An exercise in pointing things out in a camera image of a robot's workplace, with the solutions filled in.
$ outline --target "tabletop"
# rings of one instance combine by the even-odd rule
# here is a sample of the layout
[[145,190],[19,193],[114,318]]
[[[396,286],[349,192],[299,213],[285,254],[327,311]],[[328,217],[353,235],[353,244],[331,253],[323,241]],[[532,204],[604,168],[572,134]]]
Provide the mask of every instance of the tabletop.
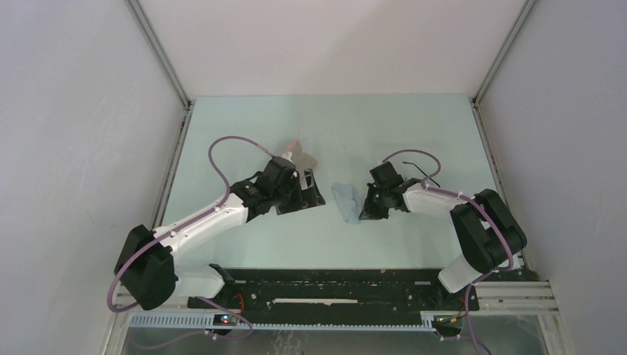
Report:
[[[461,253],[450,220],[390,211],[388,220],[346,223],[331,184],[352,183],[366,197],[369,170],[399,149],[436,155],[444,188],[473,194],[495,182],[468,97],[454,94],[303,95],[198,98],[164,216],[172,223],[224,193],[209,165],[211,142],[224,135],[253,139],[279,155],[294,139],[318,160],[314,170],[327,204],[266,215],[217,235],[181,263],[229,268],[443,268]],[[230,183],[248,178],[267,155],[241,141],[216,146],[214,159]],[[435,163],[404,153],[392,159],[406,178],[421,178]]]

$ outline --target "blue cloth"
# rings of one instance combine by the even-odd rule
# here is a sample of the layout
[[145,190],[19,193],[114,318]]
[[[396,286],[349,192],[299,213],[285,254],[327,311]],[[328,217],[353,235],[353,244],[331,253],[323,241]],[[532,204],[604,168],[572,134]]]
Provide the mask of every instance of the blue cloth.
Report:
[[357,188],[350,183],[333,183],[333,198],[344,221],[349,224],[360,224],[359,214],[362,213],[362,199]]

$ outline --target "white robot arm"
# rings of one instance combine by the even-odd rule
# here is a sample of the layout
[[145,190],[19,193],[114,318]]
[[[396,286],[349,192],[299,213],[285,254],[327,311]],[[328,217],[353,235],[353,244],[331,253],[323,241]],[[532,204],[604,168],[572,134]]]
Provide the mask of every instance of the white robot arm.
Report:
[[[215,297],[224,286],[220,267],[185,267],[180,265],[180,258],[219,233],[267,213],[271,207],[276,207],[277,214],[284,214],[324,205],[313,172],[306,169],[303,175],[306,189],[301,189],[300,173],[289,155],[272,157],[263,172],[233,184],[226,198],[223,196],[204,209],[153,231],[143,225],[133,228],[116,263],[115,273],[120,272],[139,249],[154,243],[120,278],[144,310],[158,307],[173,295]],[[157,237],[162,238],[159,243],[155,242]]]
[[[470,202],[425,189],[419,179],[405,180],[391,162],[370,170],[374,183],[368,184],[362,220],[388,218],[389,209],[403,212],[425,213],[444,219],[452,219],[462,254],[440,271],[438,280],[450,293],[487,274],[508,260],[506,250],[495,231],[486,229],[483,216]],[[521,251],[527,244],[526,236],[498,194],[490,189],[472,196],[502,233],[509,251]]]

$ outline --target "purple cable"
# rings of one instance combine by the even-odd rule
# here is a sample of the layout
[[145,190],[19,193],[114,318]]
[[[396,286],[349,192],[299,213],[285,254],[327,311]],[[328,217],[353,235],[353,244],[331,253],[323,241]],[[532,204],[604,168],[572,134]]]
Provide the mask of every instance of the purple cable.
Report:
[[468,332],[470,333],[470,340],[472,340],[472,343],[475,346],[475,349],[477,350],[478,353],[480,353],[479,345],[481,345],[481,342],[475,336],[475,330],[472,329],[472,321],[470,320],[470,305],[469,305],[468,300],[470,299],[470,291],[472,290],[473,287],[475,287],[475,284],[480,281],[485,280],[491,274],[492,272],[489,272],[487,274],[481,275],[480,277],[477,278],[477,280],[472,281],[468,286],[466,286],[466,294],[464,295],[464,310],[466,311],[466,323],[468,323]]
[[[490,216],[485,212],[485,210],[481,206],[479,206],[479,204],[476,203],[472,198],[470,198],[470,197],[468,197],[466,195],[463,195],[462,193],[457,193],[457,192],[449,191],[449,190],[446,190],[446,189],[439,189],[439,188],[436,188],[436,187],[429,186],[427,181],[429,181],[431,178],[435,177],[440,172],[441,167],[442,167],[442,164],[440,163],[440,160],[435,155],[433,155],[433,154],[431,154],[429,152],[425,152],[424,150],[419,150],[419,149],[402,149],[402,150],[399,150],[397,152],[394,152],[394,153],[388,155],[383,160],[383,162],[388,161],[390,158],[392,158],[395,155],[398,155],[398,154],[401,154],[401,153],[405,153],[405,152],[412,152],[412,153],[419,153],[419,154],[426,155],[426,156],[432,158],[435,161],[435,163],[438,164],[438,168],[437,168],[437,170],[435,172],[427,175],[424,179],[422,179],[422,181],[420,182],[420,185],[422,186],[422,188],[425,189],[425,190],[430,190],[430,191],[439,193],[441,195],[451,196],[451,197],[455,197],[455,198],[461,198],[462,200],[467,201],[468,203],[470,203],[470,205],[472,207],[474,207],[481,214],[481,216],[488,222],[488,224],[490,225],[492,230],[495,232],[496,237],[498,238],[498,241],[501,242],[501,245],[505,249],[505,254],[507,255],[507,262],[508,262],[507,263],[507,267],[505,267],[505,268],[496,268],[496,269],[497,270],[502,270],[502,271],[512,270],[514,268],[514,256],[512,255],[512,250],[509,248],[509,245],[507,244],[507,241],[505,240],[505,237],[503,236],[503,233],[501,233],[501,231],[496,226],[496,223],[494,223],[494,220],[492,220],[492,218],[490,218]],[[488,352],[488,354],[492,354],[492,353],[490,352],[490,350],[488,348],[485,347],[485,344],[483,344],[482,342],[477,340],[477,337],[475,336],[475,332],[472,329],[472,321],[470,320],[470,307],[469,307],[468,299],[470,298],[470,290],[472,290],[472,287],[474,286],[474,284],[484,280],[491,273],[492,272],[490,272],[488,274],[485,274],[485,275],[481,275],[476,280],[472,281],[466,287],[466,296],[464,298],[464,308],[466,310],[466,321],[468,322],[468,331],[470,332],[470,340],[472,340],[472,343],[475,346],[475,350],[479,354],[481,353],[481,351],[479,350],[480,346],[484,347],[486,349],[486,351]]]
[[227,339],[227,340],[239,340],[239,339],[244,339],[248,336],[250,336],[251,334],[253,334],[253,325],[252,323],[250,323],[248,321],[248,319],[242,317],[240,314],[237,314],[227,308],[222,307],[221,305],[218,305],[217,303],[206,299],[205,297],[200,297],[200,296],[196,296],[196,298],[198,298],[199,300],[211,305],[214,308],[217,308],[219,310],[221,310],[222,312],[228,313],[230,315],[232,315],[233,317],[236,317],[237,319],[239,319],[240,321],[244,322],[247,326],[248,326],[248,332],[246,334],[243,335],[236,335],[236,336],[228,336],[228,335],[220,335],[220,334],[215,334],[211,331],[208,330],[202,330],[202,331],[190,331],[188,333],[184,333],[181,334],[178,337],[175,337],[174,339],[168,340],[167,342],[163,342],[161,344],[156,344],[156,345],[142,345],[142,344],[137,344],[137,342],[135,341],[135,339],[132,339],[132,344],[139,349],[142,350],[156,350],[156,349],[161,349],[161,348],[165,348],[166,346],[169,346],[171,344],[174,344],[175,342],[185,339],[187,337],[192,337],[194,335],[211,335],[212,337],[216,337],[216,338],[220,338],[220,339]]
[[[224,185],[226,187],[226,191],[224,193],[224,196],[222,196],[222,198],[220,199],[220,201],[218,201],[218,203],[216,204],[216,206],[214,206],[213,208],[209,209],[208,211],[199,214],[198,216],[186,221],[185,223],[181,223],[180,225],[174,227],[172,229],[172,231],[180,231],[181,229],[184,229],[185,227],[196,223],[198,220],[209,216],[210,214],[215,212],[216,208],[221,207],[226,200],[228,199],[228,195],[231,193],[231,187],[228,183],[228,179],[226,178],[226,176],[222,173],[222,171],[220,170],[220,168],[217,167],[216,163],[214,162],[213,159],[213,149],[216,146],[216,144],[218,144],[221,141],[226,141],[229,139],[236,139],[239,141],[245,141],[248,142],[254,146],[256,146],[257,148],[261,149],[265,154],[270,155],[271,157],[273,157],[273,154],[270,153],[270,151],[268,151],[266,148],[264,148],[263,146],[261,146],[260,144],[258,144],[257,142],[253,141],[252,139],[248,139],[245,137],[240,137],[239,135],[227,135],[225,137],[221,137],[218,138],[217,140],[214,141],[214,143],[211,144],[211,146],[209,146],[209,151],[207,152],[208,156],[209,156],[209,163],[211,164],[211,166],[214,168],[214,170],[216,171],[216,173],[220,176],[220,178],[222,179],[222,181],[224,182]],[[168,231],[167,233],[165,233],[164,235],[161,235],[157,238],[155,238],[154,240],[152,240],[151,242],[149,242],[148,244],[144,245],[142,248],[140,248],[139,250],[137,250],[135,252],[135,254],[133,254],[120,268],[120,270],[118,271],[118,273],[115,275],[115,277],[113,278],[113,282],[111,283],[111,286],[109,287],[109,292],[107,292],[106,294],[106,306],[109,308],[109,310],[111,312],[114,313],[121,313],[121,312],[125,312],[128,311],[129,309],[135,307],[137,305],[136,302],[127,305],[125,307],[122,308],[117,308],[115,307],[115,305],[113,304],[113,296],[115,293],[115,288],[118,286],[118,283],[120,282],[120,279],[122,278],[122,275],[124,275],[124,273],[126,272],[126,270],[129,269],[129,267],[131,266],[131,264],[133,264],[143,253],[145,253],[147,250],[149,250],[150,248],[152,248],[153,246],[157,245],[158,243],[161,242],[161,240],[166,239],[167,237],[170,236],[170,231]]]

